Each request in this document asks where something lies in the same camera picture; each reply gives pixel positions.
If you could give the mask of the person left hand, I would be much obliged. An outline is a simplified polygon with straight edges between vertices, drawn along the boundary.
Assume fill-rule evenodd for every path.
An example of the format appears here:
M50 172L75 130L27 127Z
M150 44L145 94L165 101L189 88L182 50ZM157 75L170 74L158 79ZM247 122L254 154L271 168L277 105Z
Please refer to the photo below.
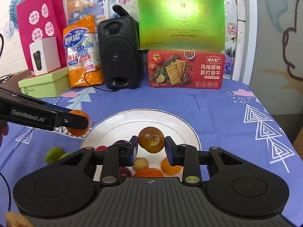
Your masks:
M7 136L8 133L9 133L9 126L5 122L5 123L0 125L0 146L2 145L4 136Z

